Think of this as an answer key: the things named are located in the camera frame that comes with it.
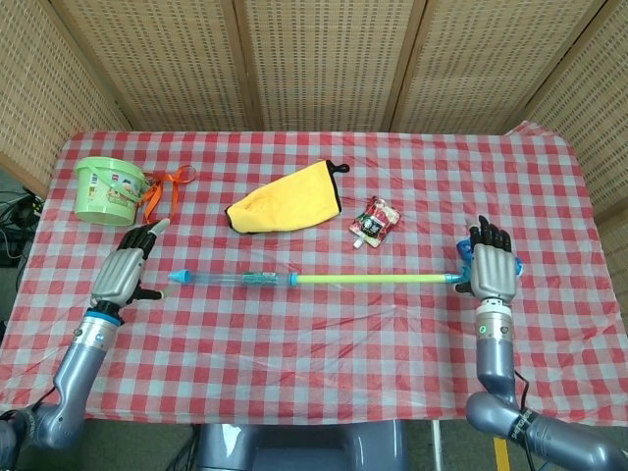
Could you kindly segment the yellow microfibre cloth black trim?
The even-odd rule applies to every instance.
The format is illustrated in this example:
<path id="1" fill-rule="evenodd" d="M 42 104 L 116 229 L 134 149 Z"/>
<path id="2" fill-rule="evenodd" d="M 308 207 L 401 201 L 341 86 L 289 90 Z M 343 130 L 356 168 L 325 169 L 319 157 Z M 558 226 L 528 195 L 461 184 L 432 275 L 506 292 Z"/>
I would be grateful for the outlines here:
<path id="1" fill-rule="evenodd" d="M 336 174 L 347 164 L 323 160 L 267 183 L 226 209 L 230 227 L 240 234 L 292 232 L 317 226 L 341 212 Z"/>

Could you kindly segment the woven bamboo screen panel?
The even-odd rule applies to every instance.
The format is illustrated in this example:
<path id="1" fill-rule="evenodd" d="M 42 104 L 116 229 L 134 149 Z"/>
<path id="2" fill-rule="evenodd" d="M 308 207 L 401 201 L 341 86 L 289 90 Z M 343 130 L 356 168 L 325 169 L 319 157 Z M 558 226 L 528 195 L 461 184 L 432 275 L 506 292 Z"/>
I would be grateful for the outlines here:
<path id="1" fill-rule="evenodd" d="M 426 0 L 235 0 L 266 131 L 386 131 Z"/>
<path id="2" fill-rule="evenodd" d="M 0 169 L 44 196 L 68 139 L 130 128 L 51 0 L 0 0 Z"/>
<path id="3" fill-rule="evenodd" d="M 228 0 L 51 0 L 139 131 L 244 131 Z"/>
<path id="4" fill-rule="evenodd" d="M 521 116 L 574 148 L 628 322 L 628 0 L 604 0 Z"/>
<path id="5" fill-rule="evenodd" d="M 604 0 L 422 0 L 392 131 L 498 134 Z"/>

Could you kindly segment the orange ribbon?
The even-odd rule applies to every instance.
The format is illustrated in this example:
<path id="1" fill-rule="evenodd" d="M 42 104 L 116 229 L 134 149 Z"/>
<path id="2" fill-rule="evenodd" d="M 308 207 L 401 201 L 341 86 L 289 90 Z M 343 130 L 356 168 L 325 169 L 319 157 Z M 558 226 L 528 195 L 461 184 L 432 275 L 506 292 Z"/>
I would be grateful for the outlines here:
<path id="1" fill-rule="evenodd" d="M 145 224 L 155 222 L 153 213 L 165 192 L 166 184 L 169 183 L 172 186 L 171 191 L 171 206 L 168 218 L 173 220 L 179 209 L 180 202 L 180 187 L 189 183 L 192 183 L 197 178 L 197 171 L 191 165 L 183 165 L 176 169 L 173 173 L 153 173 L 147 176 L 148 188 L 143 193 L 143 196 L 138 203 L 143 207 L 142 220 Z"/>

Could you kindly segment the green plunger rod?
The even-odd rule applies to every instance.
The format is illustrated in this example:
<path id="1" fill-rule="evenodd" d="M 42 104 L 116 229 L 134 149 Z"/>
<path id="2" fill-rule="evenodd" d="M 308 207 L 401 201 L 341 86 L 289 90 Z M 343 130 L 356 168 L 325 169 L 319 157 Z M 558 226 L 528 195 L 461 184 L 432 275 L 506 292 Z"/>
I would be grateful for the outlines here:
<path id="1" fill-rule="evenodd" d="M 467 271 L 460 274 L 366 274 L 366 275 L 302 275 L 292 273 L 288 285 L 381 285 L 381 284 L 448 284 L 459 285 L 470 281 Z"/>

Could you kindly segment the blue tissue pack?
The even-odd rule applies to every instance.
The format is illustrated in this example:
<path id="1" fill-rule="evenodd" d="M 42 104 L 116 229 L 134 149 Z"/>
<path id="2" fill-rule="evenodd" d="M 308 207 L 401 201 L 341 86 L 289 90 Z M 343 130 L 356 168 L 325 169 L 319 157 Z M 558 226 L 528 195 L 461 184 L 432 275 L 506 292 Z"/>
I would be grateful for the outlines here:
<path id="1" fill-rule="evenodd" d="M 470 238 L 464 238 L 456 244 L 456 250 L 462 259 L 462 281 L 469 282 L 471 276 L 471 265 L 473 260 L 473 253 L 471 250 Z M 516 261 L 516 276 L 521 277 L 524 273 L 524 265 L 519 257 L 515 258 Z"/>

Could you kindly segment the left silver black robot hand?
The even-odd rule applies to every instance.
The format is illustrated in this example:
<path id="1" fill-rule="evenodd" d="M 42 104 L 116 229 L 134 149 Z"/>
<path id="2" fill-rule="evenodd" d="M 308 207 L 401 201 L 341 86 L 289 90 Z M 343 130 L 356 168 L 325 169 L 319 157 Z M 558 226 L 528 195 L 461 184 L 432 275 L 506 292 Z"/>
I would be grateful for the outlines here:
<path id="1" fill-rule="evenodd" d="M 161 290 L 143 288 L 141 274 L 157 237 L 170 225 L 168 218 L 126 232 L 117 249 L 104 261 L 90 294 L 93 308 L 117 314 L 136 300 L 160 300 Z"/>

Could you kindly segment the red drink pouch white spout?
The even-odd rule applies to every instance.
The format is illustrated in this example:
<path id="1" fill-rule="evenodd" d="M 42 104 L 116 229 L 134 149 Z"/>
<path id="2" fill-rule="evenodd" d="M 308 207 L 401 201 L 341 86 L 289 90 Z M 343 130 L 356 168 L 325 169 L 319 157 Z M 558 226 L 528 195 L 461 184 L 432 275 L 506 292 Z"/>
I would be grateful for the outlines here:
<path id="1" fill-rule="evenodd" d="M 396 209 L 384 199 L 372 196 L 366 209 L 349 227 L 349 231 L 355 237 L 353 248 L 359 249 L 364 244 L 378 248 L 399 220 L 400 214 Z"/>

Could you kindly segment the red white checkered tablecloth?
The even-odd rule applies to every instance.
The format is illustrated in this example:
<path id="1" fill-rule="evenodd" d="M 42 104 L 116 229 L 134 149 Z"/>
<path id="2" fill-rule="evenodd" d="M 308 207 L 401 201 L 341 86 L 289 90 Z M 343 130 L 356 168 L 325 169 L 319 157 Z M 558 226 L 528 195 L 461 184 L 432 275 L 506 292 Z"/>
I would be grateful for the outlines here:
<path id="1" fill-rule="evenodd" d="M 505 228 L 524 273 L 512 305 L 516 367 L 535 410 L 628 425 L 628 337 L 574 150 L 523 124 L 504 135 L 126 132 L 76 135 L 57 162 L 6 337 L 0 410 L 48 395 L 120 228 L 78 220 L 74 172 L 110 156 L 147 172 L 191 165 L 174 223 L 142 276 L 170 272 L 444 273 L 479 215 Z M 226 209 L 323 160 L 341 212 L 292 232 L 240 234 Z M 369 199 L 400 220 L 378 248 L 349 231 Z M 191 423 L 451 419 L 476 378 L 474 310 L 444 285 L 186 286 L 122 311 L 94 383 L 95 417 Z"/>

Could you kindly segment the grey robot torso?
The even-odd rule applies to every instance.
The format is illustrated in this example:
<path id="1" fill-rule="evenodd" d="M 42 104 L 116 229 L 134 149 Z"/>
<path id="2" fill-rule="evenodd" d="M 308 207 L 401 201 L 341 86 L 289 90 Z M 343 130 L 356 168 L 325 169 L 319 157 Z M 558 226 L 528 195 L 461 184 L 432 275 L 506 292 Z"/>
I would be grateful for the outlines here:
<path id="1" fill-rule="evenodd" d="M 205 424 L 195 471 L 407 471 L 399 420 L 337 425 Z"/>

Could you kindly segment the green plastic toy bucket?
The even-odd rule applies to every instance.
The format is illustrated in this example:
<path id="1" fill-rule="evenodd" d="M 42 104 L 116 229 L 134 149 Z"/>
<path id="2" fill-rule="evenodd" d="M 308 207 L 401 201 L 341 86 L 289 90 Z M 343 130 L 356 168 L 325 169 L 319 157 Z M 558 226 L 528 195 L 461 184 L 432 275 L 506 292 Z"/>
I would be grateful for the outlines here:
<path id="1" fill-rule="evenodd" d="M 113 227 L 131 226 L 147 189 L 135 164 L 104 156 L 88 156 L 75 165 L 75 214 L 85 222 Z"/>

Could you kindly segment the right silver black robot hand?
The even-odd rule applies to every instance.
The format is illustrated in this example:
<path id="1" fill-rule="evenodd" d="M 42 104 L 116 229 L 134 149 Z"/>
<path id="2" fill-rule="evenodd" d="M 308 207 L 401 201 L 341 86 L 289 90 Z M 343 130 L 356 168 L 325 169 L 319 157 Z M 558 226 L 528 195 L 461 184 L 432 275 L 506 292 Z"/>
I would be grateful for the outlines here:
<path id="1" fill-rule="evenodd" d="M 469 280 L 455 285 L 455 291 L 472 294 L 480 301 L 498 299 L 510 304 L 517 290 L 517 263 L 509 233 L 480 215 L 469 235 Z"/>

